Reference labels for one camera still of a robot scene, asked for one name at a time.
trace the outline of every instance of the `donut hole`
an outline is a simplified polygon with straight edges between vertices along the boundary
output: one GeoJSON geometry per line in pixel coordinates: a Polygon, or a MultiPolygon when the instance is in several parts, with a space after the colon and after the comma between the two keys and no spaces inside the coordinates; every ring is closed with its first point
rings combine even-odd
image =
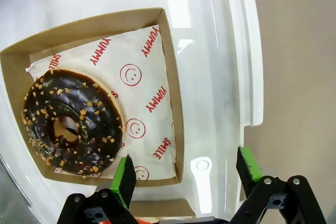
{"type": "Polygon", "coordinates": [[[78,139],[78,128],[74,120],[68,116],[61,115],[54,122],[55,137],[64,136],[68,142],[78,139]]]}

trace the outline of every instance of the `screw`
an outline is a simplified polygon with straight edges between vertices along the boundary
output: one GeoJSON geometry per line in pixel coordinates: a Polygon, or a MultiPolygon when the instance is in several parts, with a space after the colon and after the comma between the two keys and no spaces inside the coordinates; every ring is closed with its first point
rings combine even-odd
{"type": "Polygon", "coordinates": [[[295,179],[293,179],[293,183],[295,185],[299,185],[300,184],[300,180],[298,178],[295,178],[295,179]]]}
{"type": "Polygon", "coordinates": [[[269,184],[272,183],[272,180],[271,180],[270,178],[265,178],[264,183],[265,183],[266,185],[269,185],[269,184]]]}

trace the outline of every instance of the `chocolate glaze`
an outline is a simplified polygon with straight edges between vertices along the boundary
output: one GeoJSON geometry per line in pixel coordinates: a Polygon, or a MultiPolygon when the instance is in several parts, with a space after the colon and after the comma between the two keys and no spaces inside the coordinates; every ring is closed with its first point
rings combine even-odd
{"type": "Polygon", "coordinates": [[[111,165],[122,144],[122,121],[109,95],[89,77],[68,70],[48,71],[36,80],[25,97],[22,117],[37,154],[77,175],[111,165]],[[55,136],[54,122],[61,115],[79,126],[73,142],[55,136]]]}

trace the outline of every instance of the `green tape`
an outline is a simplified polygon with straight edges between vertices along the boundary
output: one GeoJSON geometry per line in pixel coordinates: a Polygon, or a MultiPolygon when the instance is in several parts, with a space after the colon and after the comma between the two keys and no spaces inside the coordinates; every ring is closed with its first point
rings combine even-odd
{"type": "Polygon", "coordinates": [[[261,173],[261,170],[260,170],[256,160],[254,159],[254,156],[253,156],[252,152],[250,151],[249,148],[246,148],[246,147],[241,147],[240,151],[241,151],[241,154],[244,157],[245,163],[246,163],[247,168],[250,172],[251,179],[254,182],[258,182],[262,177],[262,173],[261,173]]]}
{"type": "Polygon", "coordinates": [[[123,204],[123,206],[127,209],[127,205],[125,201],[123,200],[121,193],[119,191],[119,187],[121,184],[121,179],[125,171],[125,163],[126,163],[126,157],[122,157],[120,160],[120,163],[118,165],[116,174],[113,177],[113,181],[110,186],[110,190],[119,198],[120,202],[123,204]]]}

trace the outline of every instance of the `white table surface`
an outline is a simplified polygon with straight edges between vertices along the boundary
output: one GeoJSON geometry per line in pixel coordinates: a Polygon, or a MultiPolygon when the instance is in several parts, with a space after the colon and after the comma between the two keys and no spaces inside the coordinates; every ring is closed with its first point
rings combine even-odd
{"type": "MultiPolygon", "coordinates": [[[[184,115],[184,180],[173,186],[136,188],[133,200],[186,198],[197,216],[230,219],[239,201],[235,163],[243,129],[263,120],[254,0],[0,0],[0,50],[74,20],[146,7],[165,8],[171,27],[184,115]],[[198,176],[196,169],[195,179],[195,159],[212,164],[208,178],[198,176]]],[[[95,188],[42,178],[15,124],[2,75],[0,94],[0,154],[36,217],[56,223],[68,195],[90,196],[95,188]]]]}

